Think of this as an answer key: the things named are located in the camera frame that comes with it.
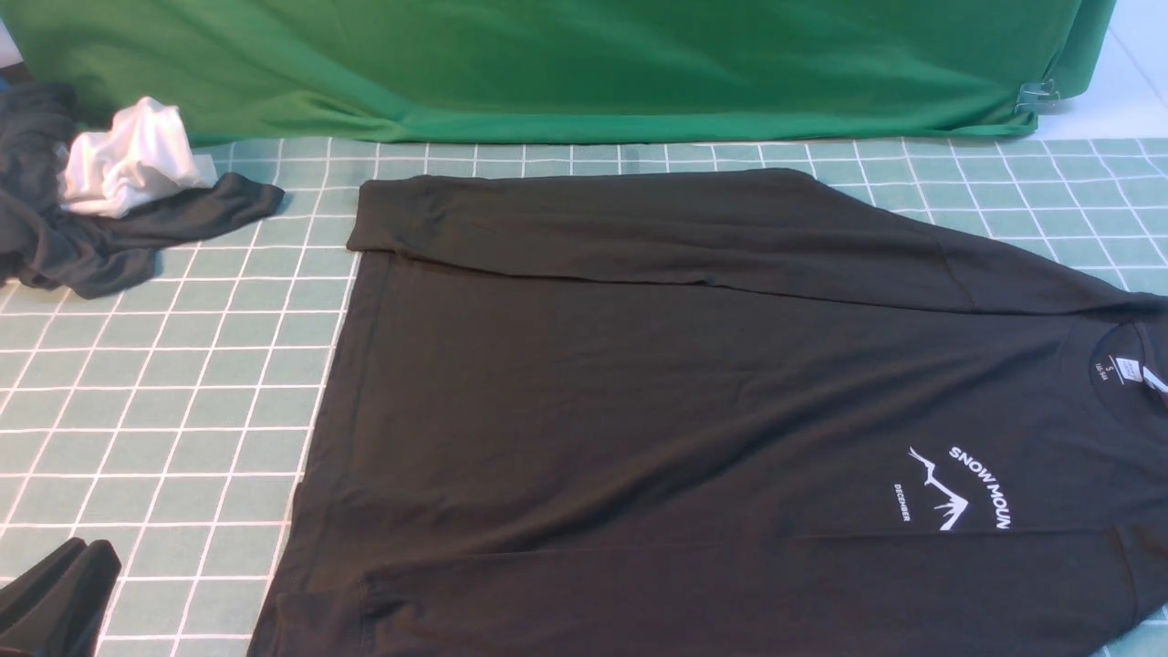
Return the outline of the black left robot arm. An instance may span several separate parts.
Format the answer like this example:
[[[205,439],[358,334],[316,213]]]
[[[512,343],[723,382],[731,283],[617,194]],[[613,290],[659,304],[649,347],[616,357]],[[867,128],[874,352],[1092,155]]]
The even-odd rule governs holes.
[[[4,656],[93,656],[121,562],[114,546],[71,537],[1,592]]]

